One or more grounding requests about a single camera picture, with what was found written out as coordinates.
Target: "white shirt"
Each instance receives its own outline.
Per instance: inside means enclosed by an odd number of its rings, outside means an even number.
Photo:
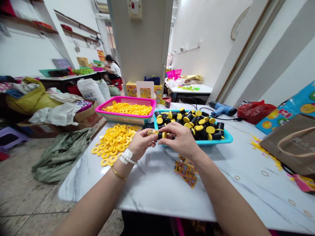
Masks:
[[[112,64],[109,65],[111,68],[110,70],[114,72],[114,74],[118,75],[119,77],[121,77],[121,72],[120,72],[120,68],[117,66],[117,64],[115,62],[113,62]]]

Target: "pearl bracelet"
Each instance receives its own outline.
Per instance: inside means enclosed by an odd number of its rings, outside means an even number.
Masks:
[[[131,160],[131,158],[132,158],[132,152],[128,148],[126,148],[126,150],[119,157],[121,162],[123,162],[124,164],[128,164],[128,162],[133,165],[138,164],[138,162]]]

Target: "red stool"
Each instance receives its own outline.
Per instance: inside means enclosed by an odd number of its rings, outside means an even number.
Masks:
[[[117,88],[119,88],[120,91],[122,91],[122,86],[121,86],[121,82],[120,82],[121,79],[114,79],[112,80],[112,83],[114,86],[116,86]]]

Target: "wall shelf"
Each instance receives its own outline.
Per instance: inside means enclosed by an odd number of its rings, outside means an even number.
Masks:
[[[75,36],[84,38],[84,39],[86,39],[86,40],[91,40],[91,41],[94,42],[94,43],[98,43],[98,41],[95,40],[95,39],[92,39],[92,38],[86,37],[86,36],[84,36],[84,35],[75,33],[75,32],[73,32],[73,31],[67,30],[67,29],[65,29],[65,28],[62,28],[62,29],[63,29],[63,31],[64,31],[65,33],[69,33],[69,34],[71,34],[71,35],[75,35]]]
[[[2,15],[2,14],[0,14],[0,17],[3,18],[3,19],[10,20],[12,22],[21,24],[21,25],[27,25],[27,26],[30,26],[32,28],[45,31],[47,33],[56,33],[56,34],[58,34],[58,32],[53,30],[53,29],[46,28],[46,27],[41,27],[40,25],[38,25],[38,24],[36,24],[36,23],[34,23],[32,21],[24,20],[22,18],[18,18],[18,17],[15,17],[15,16],[9,16],[9,15]]]
[[[72,19],[72,18],[70,18],[70,17],[64,15],[64,14],[62,14],[61,12],[59,12],[59,11],[57,11],[57,10],[55,10],[55,12],[58,13],[59,15],[65,17],[65,18],[67,18],[68,20],[71,20],[71,21],[73,21],[74,23],[78,24],[78,25],[79,25],[79,28],[80,28],[80,26],[82,26],[82,27],[88,29],[89,31],[92,31],[92,32],[95,33],[95,34],[99,34],[99,32],[95,31],[94,29],[91,29],[90,27],[88,27],[88,26],[86,26],[86,25],[84,25],[84,24],[82,24],[82,23],[80,23],[80,22],[78,22],[78,21],[76,21],[76,20],[74,20],[74,19]]]

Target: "hand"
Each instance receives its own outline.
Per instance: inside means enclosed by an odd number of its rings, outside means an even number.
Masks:
[[[194,161],[194,158],[198,156],[198,153],[202,151],[194,140],[194,137],[191,134],[190,130],[177,122],[171,122],[167,124],[166,126],[161,128],[159,132],[171,133],[170,135],[168,135],[167,139],[160,139],[158,142],[159,144],[169,146],[180,155],[188,158],[192,162]]]
[[[132,152],[133,161],[138,161],[144,155],[148,147],[155,147],[157,142],[157,134],[148,135],[150,129],[144,129],[140,132],[136,132],[132,138],[131,143],[128,146],[128,149]]]

